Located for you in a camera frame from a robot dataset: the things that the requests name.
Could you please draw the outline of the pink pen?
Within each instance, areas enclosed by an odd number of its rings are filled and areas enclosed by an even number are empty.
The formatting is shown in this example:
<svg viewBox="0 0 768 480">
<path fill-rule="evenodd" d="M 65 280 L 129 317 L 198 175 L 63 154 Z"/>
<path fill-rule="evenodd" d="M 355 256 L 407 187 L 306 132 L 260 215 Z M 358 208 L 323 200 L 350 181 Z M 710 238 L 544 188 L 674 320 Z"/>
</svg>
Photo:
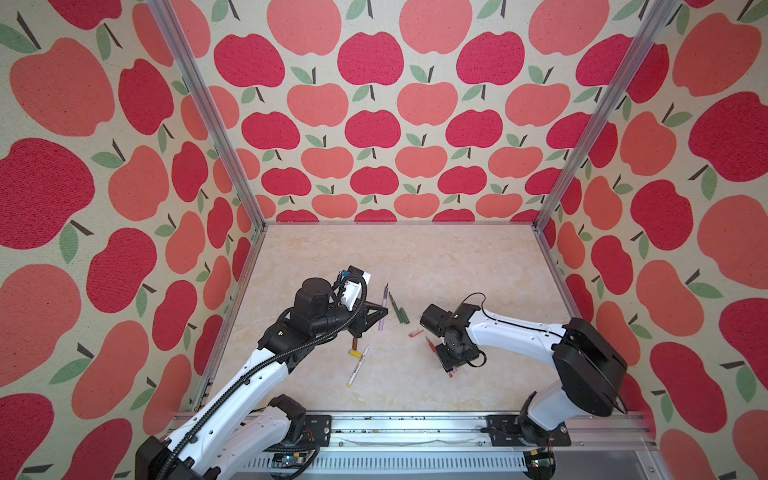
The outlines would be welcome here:
<svg viewBox="0 0 768 480">
<path fill-rule="evenodd" d="M 388 315 L 388 306 L 387 306 L 388 295 L 389 295 L 389 282 L 386 283 L 383 291 L 383 296 L 382 296 L 381 307 L 384 311 L 384 314 L 378 322 L 378 331 L 380 332 L 384 330 L 385 319 L 386 319 L 386 316 Z"/>
</svg>

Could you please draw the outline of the green pen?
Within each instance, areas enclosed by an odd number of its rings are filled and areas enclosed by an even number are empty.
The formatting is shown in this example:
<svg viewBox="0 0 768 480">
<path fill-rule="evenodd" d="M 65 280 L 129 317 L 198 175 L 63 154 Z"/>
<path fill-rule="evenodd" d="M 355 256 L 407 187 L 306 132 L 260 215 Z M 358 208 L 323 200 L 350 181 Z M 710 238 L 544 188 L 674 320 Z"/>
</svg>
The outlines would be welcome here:
<svg viewBox="0 0 768 480">
<path fill-rule="evenodd" d="M 397 304 L 396 304 L 396 302 L 395 302 L 391 292 L 388 293 L 388 298 L 390 300 L 390 303 L 392 304 L 392 307 L 393 307 L 395 315 L 396 315 L 396 317 L 398 319 L 398 322 L 402 323 L 400 310 L 399 310 L 399 308 L 398 308 L 398 306 L 397 306 Z"/>
</svg>

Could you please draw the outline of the red pen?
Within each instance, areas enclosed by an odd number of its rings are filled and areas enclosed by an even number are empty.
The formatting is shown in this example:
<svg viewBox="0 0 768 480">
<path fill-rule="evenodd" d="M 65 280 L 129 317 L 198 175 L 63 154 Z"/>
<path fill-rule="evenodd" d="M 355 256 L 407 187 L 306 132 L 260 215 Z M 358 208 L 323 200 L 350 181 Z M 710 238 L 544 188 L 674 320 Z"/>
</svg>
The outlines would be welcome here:
<svg viewBox="0 0 768 480">
<path fill-rule="evenodd" d="M 436 351 L 436 347 L 435 347 L 435 345 L 433 344 L 433 342 L 432 342 L 432 341 L 431 341 L 429 338 L 425 338 L 425 340 L 426 340 L 426 342 L 427 342 L 427 344 L 428 344 L 428 346 L 429 346 L 430 350 L 431 350 L 431 351 L 432 351 L 434 354 L 437 354 L 437 351 Z"/>
</svg>

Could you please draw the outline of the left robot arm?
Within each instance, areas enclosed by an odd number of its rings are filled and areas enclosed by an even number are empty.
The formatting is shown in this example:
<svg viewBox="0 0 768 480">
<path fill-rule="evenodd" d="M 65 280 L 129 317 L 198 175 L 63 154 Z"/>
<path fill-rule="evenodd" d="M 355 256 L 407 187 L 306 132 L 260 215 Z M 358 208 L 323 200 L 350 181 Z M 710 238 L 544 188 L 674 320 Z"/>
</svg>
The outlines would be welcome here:
<svg viewBox="0 0 768 480">
<path fill-rule="evenodd" d="M 281 395 L 249 416 L 315 347 L 347 331 L 359 339 L 385 307 L 368 301 L 369 273 L 350 266 L 334 282 L 303 281 L 292 306 L 264 332 L 239 372 L 191 419 L 161 440 L 154 435 L 135 456 L 138 479 L 230 479 L 265 450 L 296 444 L 305 409 Z"/>
</svg>

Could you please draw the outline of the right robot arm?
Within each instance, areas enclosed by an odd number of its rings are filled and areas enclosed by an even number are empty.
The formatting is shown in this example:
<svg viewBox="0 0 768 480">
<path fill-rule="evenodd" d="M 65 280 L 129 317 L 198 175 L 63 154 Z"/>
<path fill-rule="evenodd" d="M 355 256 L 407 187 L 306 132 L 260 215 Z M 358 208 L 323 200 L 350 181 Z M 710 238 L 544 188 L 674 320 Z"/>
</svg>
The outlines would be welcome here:
<svg viewBox="0 0 768 480">
<path fill-rule="evenodd" d="M 549 387 L 529 395 L 511 426 L 499 429 L 525 445 L 548 445 L 573 417 L 609 417 L 626 410 L 620 387 L 628 365 L 586 320 L 573 317 L 566 324 L 536 323 L 462 303 L 454 311 L 431 304 L 420 324 L 443 340 L 435 351 L 447 372 L 485 360 L 485 347 L 533 358 L 557 372 L 558 379 Z"/>
</svg>

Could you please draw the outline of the white pen yellow end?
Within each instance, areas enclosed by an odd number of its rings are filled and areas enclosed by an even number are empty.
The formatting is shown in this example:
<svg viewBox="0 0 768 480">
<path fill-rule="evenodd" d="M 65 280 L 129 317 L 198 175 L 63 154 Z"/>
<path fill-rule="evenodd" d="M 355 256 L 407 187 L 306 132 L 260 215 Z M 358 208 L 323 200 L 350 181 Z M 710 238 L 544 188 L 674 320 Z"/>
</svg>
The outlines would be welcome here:
<svg viewBox="0 0 768 480">
<path fill-rule="evenodd" d="M 349 379 L 347 381 L 347 387 L 348 388 L 351 388 L 354 385 L 354 382 L 355 382 L 357 376 L 359 375 L 360 370 L 362 369 L 362 366 L 364 364 L 364 361 L 365 361 L 369 351 L 370 351 L 370 346 L 367 345 L 365 347 L 365 349 L 361 352 L 363 354 L 362 358 L 357 359 L 357 363 L 355 365 L 355 368 L 352 371 L 352 373 L 351 373 L 351 375 L 350 375 L 350 377 L 349 377 Z"/>
</svg>

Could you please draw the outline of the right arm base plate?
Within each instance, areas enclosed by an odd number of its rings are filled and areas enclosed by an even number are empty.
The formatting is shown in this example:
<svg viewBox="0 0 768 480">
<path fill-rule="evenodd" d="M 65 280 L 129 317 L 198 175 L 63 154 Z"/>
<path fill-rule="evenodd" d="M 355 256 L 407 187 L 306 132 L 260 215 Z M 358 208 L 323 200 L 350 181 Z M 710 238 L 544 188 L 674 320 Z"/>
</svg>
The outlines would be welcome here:
<svg viewBox="0 0 768 480">
<path fill-rule="evenodd" d="M 560 424 L 547 431 L 532 420 L 518 415 L 489 415 L 481 429 L 488 434 L 494 447 L 568 447 L 572 445 L 568 430 Z"/>
</svg>

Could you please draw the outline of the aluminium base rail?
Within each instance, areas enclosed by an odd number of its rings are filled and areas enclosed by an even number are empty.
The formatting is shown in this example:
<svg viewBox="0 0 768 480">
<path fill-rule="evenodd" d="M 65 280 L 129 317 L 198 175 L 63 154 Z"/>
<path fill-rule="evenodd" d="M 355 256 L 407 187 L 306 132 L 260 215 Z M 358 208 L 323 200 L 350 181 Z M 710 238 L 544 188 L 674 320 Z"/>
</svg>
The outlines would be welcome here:
<svg viewBox="0 0 768 480">
<path fill-rule="evenodd" d="M 568 447 L 494 447 L 481 429 L 511 412 L 309 411 L 331 415 L 328 447 L 266 452 L 230 479 L 667 479 L 638 415 L 579 416 Z"/>
</svg>

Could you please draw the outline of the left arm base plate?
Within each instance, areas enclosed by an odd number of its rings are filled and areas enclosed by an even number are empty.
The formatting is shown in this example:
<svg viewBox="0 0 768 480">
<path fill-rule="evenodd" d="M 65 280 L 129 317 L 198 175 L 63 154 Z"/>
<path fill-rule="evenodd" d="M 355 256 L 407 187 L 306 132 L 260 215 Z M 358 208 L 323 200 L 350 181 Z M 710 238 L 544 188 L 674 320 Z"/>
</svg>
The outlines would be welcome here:
<svg viewBox="0 0 768 480">
<path fill-rule="evenodd" d="M 289 435 L 266 452 L 296 453 L 328 447 L 332 433 L 331 415 L 307 415 L 301 427 L 291 427 Z"/>
</svg>

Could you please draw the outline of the left aluminium frame post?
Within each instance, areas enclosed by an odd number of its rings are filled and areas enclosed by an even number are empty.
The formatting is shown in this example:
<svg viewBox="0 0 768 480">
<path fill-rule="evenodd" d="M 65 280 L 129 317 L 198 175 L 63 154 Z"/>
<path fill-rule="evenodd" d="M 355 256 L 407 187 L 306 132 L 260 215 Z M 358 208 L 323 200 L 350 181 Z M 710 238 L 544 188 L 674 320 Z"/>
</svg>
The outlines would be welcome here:
<svg viewBox="0 0 768 480">
<path fill-rule="evenodd" d="M 172 2 L 150 0 L 148 4 L 159 31 L 163 35 L 182 74 L 182 78 L 186 82 L 190 94 L 195 101 L 209 137 L 222 159 L 230 180 L 233 182 L 234 190 L 237 192 L 246 213 L 253 222 L 255 230 L 263 235 L 267 229 L 266 221 L 251 190 L 240 157 L 224 126 L 224 121 L 216 102 L 200 73 L 196 58 L 186 39 L 184 29 L 172 6 Z"/>
</svg>

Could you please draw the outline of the aluminium frame post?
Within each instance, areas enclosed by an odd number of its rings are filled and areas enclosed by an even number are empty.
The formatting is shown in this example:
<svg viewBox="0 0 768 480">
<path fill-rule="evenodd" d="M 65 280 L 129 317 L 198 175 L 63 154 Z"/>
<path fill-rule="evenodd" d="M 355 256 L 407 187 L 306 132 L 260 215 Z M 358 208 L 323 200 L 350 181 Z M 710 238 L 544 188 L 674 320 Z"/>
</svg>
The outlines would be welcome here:
<svg viewBox="0 0 768 480">
<path fill-rule="evenodd" d="M 182 74 L 182 78 L 186 82 L 190 94 L 195 101 L 209 137 L 222 159 L 230 180 L 233 182 L 234 190 L 237 192 L 246 213 L 253 222 L 255 230 L 263 235 L 267 229 L 266 221 L 251 190 L 240 157 L 224 126 L 224 121 L 216 102 L 200 73 L 196 58 L 186 39 L 184 29 L 172 6 L 172 2 L 150 0 L 148 4 L 159 31 L 163 35 Z"/>
<path fill-rule="evenodd" d="M 660 33 L 666 27 L 669 18 L 681 1 L 655 1 L 642 20 L 637 34 L 631 41 L 626 54 L 620 62 L 615 75 L 606 87 L 605 94 L 597 103 L 583 134 L 568 158 L 555 182 L 550 194 L 546 197 L 539 214 L 533 223 L 533 232 L 542 234 L 556 207 L 574 179 L 581 163 L 586 159 L 605 125 L 610 120 L 612 112 L 627 93 L 631 81 L 635 78 L 642 63 L 650 53 Z"/>
</svg>

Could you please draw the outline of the right aluminium frame post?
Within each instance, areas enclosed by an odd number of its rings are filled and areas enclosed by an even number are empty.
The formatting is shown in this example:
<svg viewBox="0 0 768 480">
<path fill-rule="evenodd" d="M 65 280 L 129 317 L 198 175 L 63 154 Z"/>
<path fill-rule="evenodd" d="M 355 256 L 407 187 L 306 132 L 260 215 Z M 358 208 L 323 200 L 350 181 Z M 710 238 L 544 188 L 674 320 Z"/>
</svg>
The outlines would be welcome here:
<svg viewBox="0 0 768 480">
<path fill-rule="evenodd" d="M 542 234 L 556 207 L 574 179 L 581 163 L 586 159 L 605 125 L 610 120 L 612 112 L 627 93 L 631 81 L 635 78 L 642 63 L 650 53 L 660 33 L 666 27 L 669 18 L 681 1 L 655 1 L 642 20 L 637 34 L 631 41 L 626 54 L 620 62 L 615 75 L 606 87 L 605 94 L 597 103 L 583 134 L 568 158 L 555 182 L 550 194 L 546 197 L 539 214 L 533 223 L 533 232 Z"/>
</svg>

